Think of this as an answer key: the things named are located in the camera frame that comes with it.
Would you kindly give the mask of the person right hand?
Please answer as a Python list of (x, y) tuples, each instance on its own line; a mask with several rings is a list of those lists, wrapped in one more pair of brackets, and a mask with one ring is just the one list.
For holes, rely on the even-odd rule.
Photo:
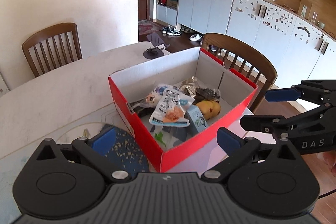
[(336, 152), (333, 151), (327, 151), (327, 152), (321, 152), (317, 154), (317, 157), (319, 160), (323, 161), (333, 174), (333, 176), (336, 176)]

